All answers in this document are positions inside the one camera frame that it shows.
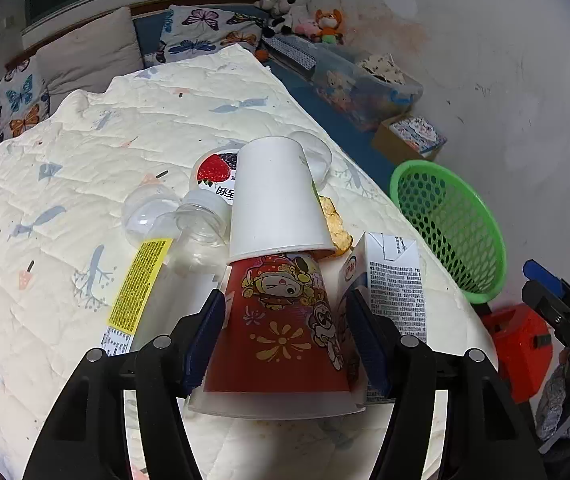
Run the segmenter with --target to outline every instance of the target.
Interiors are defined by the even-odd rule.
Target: snack
[[[334,247],[336,247],[336,251],[332,256],[345,254],[351,247],[351,243],[354,240],[343,227],[343,220],[341,220],[340,215],[336,212],[334,203],[332,203],[332,201],[326,196],[319,196],[318,199],[320,200],[321,207],[323,208],[327,227],[332,235],[332,242],[334,243]]]

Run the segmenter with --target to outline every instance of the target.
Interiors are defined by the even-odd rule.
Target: pillow
[[[34,57],[0,81],[0,143],[18,137],[50,116],[50,97]]]
[[[261,18],[231,10],[169,6],[156,63],[211,54],[233,43],[254,52],[262,26]]]
[[[143,69],[129,7],[121,7],[36,52],[54,113],[70,92],[101,93],[112,79]]]

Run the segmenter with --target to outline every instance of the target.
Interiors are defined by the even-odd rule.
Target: white comforter
[[[0,146],[0,471],[21,478],[47,414],[83,354],[98,346],[110,305],[134,256],[121,231],[125,197],[143,180],[179,196],[191,167],[237,140],[313,133],[332,150],[323,194],[358,240],[364,230],[419,235],[246,50],[117,77],[104,94],[73,92],[49,120]],[[420,240],[428,344],[462,354],[491,339],[458,287]],[[328,290],[341,261],[325,264]],[[144,460],[132,396],[126,397],[130,460]],[[185,413],[208,479],[364,479],[390,407],[335,419],[267,423]],[[446,401],[436,400],[429,476],[442,450]]]

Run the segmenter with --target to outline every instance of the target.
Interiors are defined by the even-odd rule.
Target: red paper cup
[[[308,253],[232,265],[226,327],[190,409],[247,418],[314,418],[359,409],[350,396],[318,263]]]

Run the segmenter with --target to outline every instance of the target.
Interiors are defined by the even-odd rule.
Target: screw
[[[100,348],[92,348],[86,354],[86,359],[91,363],[98,361],[101,357],[103,357],[103,351]]]
[[[401,345],[407,348],[416,348],[418,346],[418,339],[413,335],[404,335],[401,337]]]
[[[154,346],[159,350],[167,348],[172,344],[172,338],[169,335],[160,335],[154,339]]]
[[[469,358],[477,363],[482,363],[484,361],[484,352],[478,348],[472,348],[469,351]]]

